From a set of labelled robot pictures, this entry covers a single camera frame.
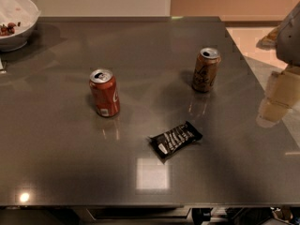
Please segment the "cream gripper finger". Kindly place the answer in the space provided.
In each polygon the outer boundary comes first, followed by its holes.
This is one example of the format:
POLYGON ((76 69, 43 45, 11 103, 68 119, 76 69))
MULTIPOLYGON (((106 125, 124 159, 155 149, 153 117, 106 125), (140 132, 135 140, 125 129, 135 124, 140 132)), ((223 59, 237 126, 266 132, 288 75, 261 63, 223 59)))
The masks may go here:
POLYGON ((260 127, 271 128, 276 125, 290 110, 288 106, 273 103, 264 98, 260 104, 256 122, 260 127))
POLYGON ((288 65, 281 72, 273 71, 265 95, 275 104, 293 107, 300 100, 300 67, 288 65))

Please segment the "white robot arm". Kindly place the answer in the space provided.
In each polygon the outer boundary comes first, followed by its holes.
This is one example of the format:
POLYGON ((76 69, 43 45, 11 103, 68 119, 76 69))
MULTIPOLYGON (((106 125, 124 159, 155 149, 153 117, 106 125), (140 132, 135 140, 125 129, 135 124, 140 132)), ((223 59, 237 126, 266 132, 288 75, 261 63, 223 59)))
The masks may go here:
POLYGON ((277 124, 300 100, 300 2, 278 28, 276 55, 287 66, 268 78, 257 116, 263 128, 277 124))

